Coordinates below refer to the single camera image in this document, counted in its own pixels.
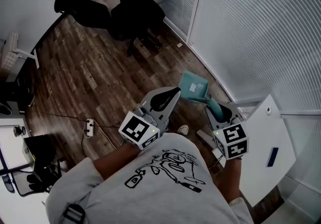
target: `black and white marker cube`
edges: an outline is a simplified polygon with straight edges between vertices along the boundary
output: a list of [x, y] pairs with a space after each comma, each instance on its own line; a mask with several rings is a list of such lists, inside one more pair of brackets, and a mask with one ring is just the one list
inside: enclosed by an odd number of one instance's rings
[[159, 138], [157, 127], [131, 111], [128, 112], [118, 131], [128, 142], [141, 150]]
[[215, 130], [213, 133], [216, 147], [226, 160], [240, 157], [249, 152], [249, 137], [246, 134], [245, 122]]

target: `forearm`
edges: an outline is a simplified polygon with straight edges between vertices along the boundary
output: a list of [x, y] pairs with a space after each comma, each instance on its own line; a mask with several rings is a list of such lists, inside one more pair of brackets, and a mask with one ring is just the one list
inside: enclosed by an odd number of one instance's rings
[[228, 203], [240, 197], [241, 165], [241, 159], [228, 160], [222, 171], [218, 189]]
[[93, 164], [102, 178], [106, 180], [135, 159], [139, 153], [140, 149], [132, 144], [126, 143], [110, 154], [93, 161]]

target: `white desk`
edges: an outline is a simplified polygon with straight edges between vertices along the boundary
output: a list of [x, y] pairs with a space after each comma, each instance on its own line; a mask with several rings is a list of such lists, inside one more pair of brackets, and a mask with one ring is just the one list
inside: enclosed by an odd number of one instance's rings
[[[266, 108], [272, 107], [272, 114]], [[251, 206], [262, 200], [285, 176], [295, 162], [292, 143], [283, 119], [272, 98], [268, 96], [252, 112], [246, 121], [249, 135], [249, 153], [242, 159], [240, 190]], [[267, 168], [272, 147], [278, 147], [274, 165]], [[216, 158], [222, 154], [218, 149], [213, 153]], [[225, 158], [220, 161], [225, 166]]]

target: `white shoe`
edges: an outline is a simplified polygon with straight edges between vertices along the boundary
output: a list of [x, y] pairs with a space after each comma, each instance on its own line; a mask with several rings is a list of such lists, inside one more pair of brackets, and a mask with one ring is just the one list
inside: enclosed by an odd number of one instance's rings
[[180, 126], [180, 128], [177, 130], [177, 133], [187, 136], [187, 134], [189, 133], [189, 126], [187, 125]]

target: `electrical outlet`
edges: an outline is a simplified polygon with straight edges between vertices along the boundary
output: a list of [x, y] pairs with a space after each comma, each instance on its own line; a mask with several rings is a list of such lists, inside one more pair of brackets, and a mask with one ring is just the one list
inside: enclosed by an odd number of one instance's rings
[[92, 137], [94, 135], [94, 120], [93, 119], [87, 119], [87, 136]]

